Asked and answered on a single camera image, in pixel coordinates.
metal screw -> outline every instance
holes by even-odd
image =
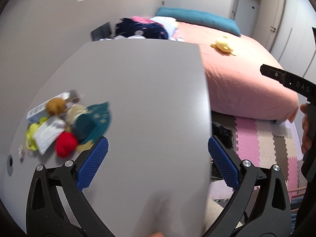
[[[280,171],[280,167],[279,167],[278,165],[273,165],[273,169],[274,169],[275,171]]]
[[[38,165],[37,167],[36,167],[36,170],[37,171],[41,171],[43,169],[43,165]]]
[[[242,164],[244,164],[244,166],[246,166],[246,167],[250,167],[251,166],[251,162],[250,161],[244,161]]]
[[[65,162],[65,166],[66,166],[66,167],[70,167],[70,166],[72,166],[72,164],[74,164],[73,161],[66,161],[66,162]]]

blue textured pad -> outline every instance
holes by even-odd
[[[94,147],[77,174],[77,187],[80,191],[89,187],[109,149],[107,138],[103,137]]]
[[[208,147],[209,153],[227,186],[237,191],[239,187],[239,172],[237,168],[214,137],[209,139]]]

brown ball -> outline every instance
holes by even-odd
[[[64,113],[66,112],[66,101],[61,98],[53,98],[46,104],[46,111],[51,116]]]

red plush toy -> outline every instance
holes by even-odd
[[[78,146],[78,140],[72,133],[62,133],[56,141],[56,153],[61,158],[66,158]]]

white table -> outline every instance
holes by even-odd
[[[78,91],[82,105],[110,103],[109,152],[83,191],[109,229],[117,237],[157,231],[166,237],[201,236],[211,120],[198,46],[149,39],[87,43],[52,75],[29,109],[70,89]],[[18,148],[25,143],[26,128],[24,117],[11,145],[13,174],[4,177],[3,200],[23,230],[35,167],[67,160],[50,149],[43,156],[26,155],[20,164]]]

